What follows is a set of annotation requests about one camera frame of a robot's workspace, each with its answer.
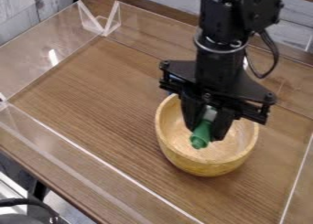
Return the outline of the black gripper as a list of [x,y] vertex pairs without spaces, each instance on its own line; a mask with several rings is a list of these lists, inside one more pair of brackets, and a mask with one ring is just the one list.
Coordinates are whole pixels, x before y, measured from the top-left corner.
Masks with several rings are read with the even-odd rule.
[[206,107],[217,109],[212,125],[212,139],[222,141],[233,121],[245,118],[265,124],[270,107],[276,104],[276,94],[249,76],[244,69],[249,63],[252,74],[265,79],[277,67],[274,62],[266,72],[260,72],[249,59],[245,49],[230,53],[198,51],[196,60],[163,60],[159,68],[163,73],[159,84],[167,90],[167,78],[173,74],[185,83],[178,94],[184,121],[193,131],[202,121]]

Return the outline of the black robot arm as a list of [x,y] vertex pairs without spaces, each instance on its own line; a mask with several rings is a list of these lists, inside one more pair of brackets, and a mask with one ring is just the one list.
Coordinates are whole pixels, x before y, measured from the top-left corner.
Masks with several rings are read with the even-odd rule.
[[221,141],[240,119],[266,123],[277,96],[260,80],[272,72],[253,67],[248,44],[258,35],[278,63],[266,29],[278,22],[282,6],[281,0],[201,0],[196,59],[161,62],[161,88],[178,95],[189,130],[209,122],[210,141]]

